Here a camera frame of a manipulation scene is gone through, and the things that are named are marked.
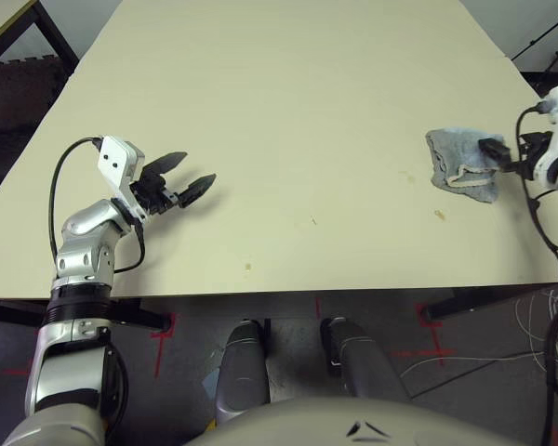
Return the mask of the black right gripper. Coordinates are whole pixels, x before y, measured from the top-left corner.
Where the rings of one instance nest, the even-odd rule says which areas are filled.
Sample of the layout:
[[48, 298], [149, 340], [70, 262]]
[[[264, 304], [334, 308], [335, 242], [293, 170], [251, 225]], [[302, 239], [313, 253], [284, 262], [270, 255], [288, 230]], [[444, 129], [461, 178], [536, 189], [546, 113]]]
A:
[[[521, 135], [525, 145], [549, 145], [552, 132], [531, 132]], [[500, 140], [482, 138], [478, 140], [480, 151], [493, 161], [502, 161], [501, 169], [505, 173], [515, 173], [522, 179], [533, 179], [535, 166], [542, 155], [540, 147], [520, 146], [518, 159], [513, 161], [511, 150]]]

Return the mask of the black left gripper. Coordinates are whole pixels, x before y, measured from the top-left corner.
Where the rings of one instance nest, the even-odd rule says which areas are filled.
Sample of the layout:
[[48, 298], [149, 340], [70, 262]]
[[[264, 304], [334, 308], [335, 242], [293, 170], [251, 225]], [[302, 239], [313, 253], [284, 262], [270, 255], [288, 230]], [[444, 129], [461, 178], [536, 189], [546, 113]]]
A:
[[174, 207], [188, 207], [200, 199], [213, 185], [216, 174], [199, 177], [180, 195], [166, 188], [163, 174], [173, 170], [187, 156], [174, 151], [143, 166], [142, 176], [130, 184], [137, 202], [150, 216], [162, 215]]

